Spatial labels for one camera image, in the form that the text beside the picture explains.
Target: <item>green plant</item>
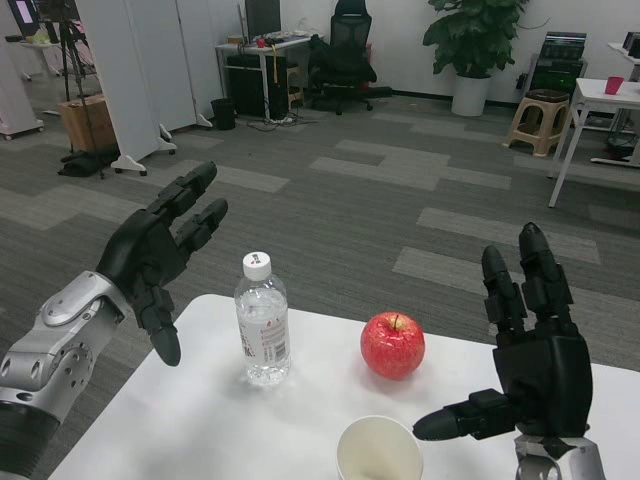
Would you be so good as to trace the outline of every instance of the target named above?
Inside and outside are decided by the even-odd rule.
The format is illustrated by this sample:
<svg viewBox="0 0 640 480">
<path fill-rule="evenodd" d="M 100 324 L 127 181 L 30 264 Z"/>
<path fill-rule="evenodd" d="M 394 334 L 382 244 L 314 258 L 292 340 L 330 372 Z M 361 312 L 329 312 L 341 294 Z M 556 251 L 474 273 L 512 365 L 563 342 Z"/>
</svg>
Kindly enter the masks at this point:
<svg viewBox="0 0 640 480">
<path fill-rule="evenodd" d="M 504 70 L 511 58 L 511 40 L 529 0 L 429 0 L 438 13 L 455 12 L 434 22 L 423 45 L 438 45 L 433 73 L 453 64 L 458 75 L 489 78 L 494 67 Z"/>
</svg>

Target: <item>white partition panel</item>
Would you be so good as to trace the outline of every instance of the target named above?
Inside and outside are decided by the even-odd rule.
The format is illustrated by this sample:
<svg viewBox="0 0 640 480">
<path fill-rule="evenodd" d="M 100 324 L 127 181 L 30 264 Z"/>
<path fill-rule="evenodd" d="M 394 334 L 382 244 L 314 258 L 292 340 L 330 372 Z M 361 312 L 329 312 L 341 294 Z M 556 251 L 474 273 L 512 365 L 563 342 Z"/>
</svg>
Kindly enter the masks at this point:
<svg viewBox="0 0 640 480">
<path fill-rule="evenodd" d="M 220 43 L 213 26 L 209 0 L 175 0 L 189 64 L 189 77 L 198 124 L 211 126 L 211 101 L 222 95 L 214 45 Z"/>
<path fill-rule="evenodd" d="M 10 140 L 16 133 L 36 128 L 42 128 L 42 121 L 33 114 L 7 42 L 0 36 L 0 134 Z"/>
<path fill-rule="evenodd" d="M 129 4 L 157 121 L 167 130 L 193 125 L 196 117 L 175 0 Z"/>
<path fill-rule="evenodd" d="M 121 156 L 115 168 L 144 171 L 139 160 L 175 149 L 159 138 L 128 0 L 76 0 Z"/>
</svg>

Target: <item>cardboard box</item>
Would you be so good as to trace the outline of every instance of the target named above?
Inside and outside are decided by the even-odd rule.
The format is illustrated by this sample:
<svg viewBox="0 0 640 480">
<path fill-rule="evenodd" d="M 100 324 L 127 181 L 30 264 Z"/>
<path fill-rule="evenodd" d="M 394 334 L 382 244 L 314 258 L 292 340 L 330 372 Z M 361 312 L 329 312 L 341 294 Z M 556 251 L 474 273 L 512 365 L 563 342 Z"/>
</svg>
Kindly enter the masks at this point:
<svg viewBox="0 0 640 480">
<path fill-rule="evenodd" d="M 96 149 L 102 150 L 116 145 L 118 142 L 116 140 L 116 134 L 113 131 L 113 125 L 111 124 L 111 117 L 109 116 L 104 95 L 86 97 L 85 101 L 87 103 L 89 118 L 91 119 L 91 128 Z M 67 129 L 73 147 L 76 150 L 93 152 L 94 148 L 91 142 L 91 136 L 89 135 L 87 114 L 82 107 L 82 101 L 77 99 L 61 103 L 58 105 L 58 111 L 62 116 L 62 122 Z"/>
</svg>

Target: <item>paper cup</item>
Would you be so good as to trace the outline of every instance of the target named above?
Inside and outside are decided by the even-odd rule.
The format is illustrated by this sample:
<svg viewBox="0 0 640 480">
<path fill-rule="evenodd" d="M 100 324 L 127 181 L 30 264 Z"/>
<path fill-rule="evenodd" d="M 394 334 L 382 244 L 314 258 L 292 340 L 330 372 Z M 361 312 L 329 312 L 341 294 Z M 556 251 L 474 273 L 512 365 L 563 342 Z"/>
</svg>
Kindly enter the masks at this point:
<svg viewBox="0 0 640 480">
<path fill-rule="evenodd" d="M 338 442 L 340 480 L 420 480 L 424 463 L 413 434 L 387 417 L 352 423 Z"/>
</svg>

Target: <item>robot finger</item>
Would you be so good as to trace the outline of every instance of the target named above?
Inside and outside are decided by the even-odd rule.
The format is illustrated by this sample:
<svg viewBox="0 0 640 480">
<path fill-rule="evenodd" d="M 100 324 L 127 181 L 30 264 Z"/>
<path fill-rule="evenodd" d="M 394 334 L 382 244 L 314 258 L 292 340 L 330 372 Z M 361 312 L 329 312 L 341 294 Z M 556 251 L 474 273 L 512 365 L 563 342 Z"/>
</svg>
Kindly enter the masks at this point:
<svg viewBox="0 0 640 480">
<path fill-rule="evenodd" d="M 163 188 L 147 211 L 159 216 L 162 222 L 170 227 L 176 218 L 184 215 L 195 205 L 217 174 L 218 169 L 213 162 L 198 166 Z"/>
<path fill-rule="evenodd" d="M 205 208 L 202 213 L 194 215 L 178 230 L 176 244 L 185 262 L 189 260 L 193 252 L 200 250 L 207 244 L 228 210 L 227 201 L 219 198 Z"/>
</svg>

